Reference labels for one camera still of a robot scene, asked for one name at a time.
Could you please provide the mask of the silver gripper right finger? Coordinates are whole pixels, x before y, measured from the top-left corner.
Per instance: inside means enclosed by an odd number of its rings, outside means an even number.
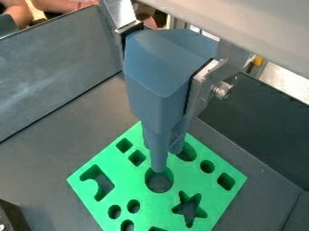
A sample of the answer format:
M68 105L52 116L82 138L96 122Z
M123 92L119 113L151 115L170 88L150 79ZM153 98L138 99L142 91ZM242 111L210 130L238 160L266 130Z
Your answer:
M237 75L244 69L253 54L221 40L217 46L217 55L191 76L190 91L185 106L185 115L194 118L205 110L211 96L225 99L232 90L232 85L225 80Z

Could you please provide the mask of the person hand in background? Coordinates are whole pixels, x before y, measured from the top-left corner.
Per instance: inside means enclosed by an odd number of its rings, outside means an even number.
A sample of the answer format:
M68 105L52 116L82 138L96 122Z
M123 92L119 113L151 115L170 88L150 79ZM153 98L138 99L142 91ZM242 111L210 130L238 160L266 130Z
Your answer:
M90 5L99 5L99 0L31 0L34 7L48 13L66 14ZM31 25L32 12L26 0L0 0L4 7L3 14L7 14L19 29Z

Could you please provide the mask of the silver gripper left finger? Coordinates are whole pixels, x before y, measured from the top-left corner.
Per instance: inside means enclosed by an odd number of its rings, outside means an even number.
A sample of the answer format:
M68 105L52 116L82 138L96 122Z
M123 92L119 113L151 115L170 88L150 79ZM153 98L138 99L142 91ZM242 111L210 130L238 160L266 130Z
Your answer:
M130 0L99 0L100 12L106 21L108 35L117 52L118 63L123 63L126 37L143 29L137 19Z

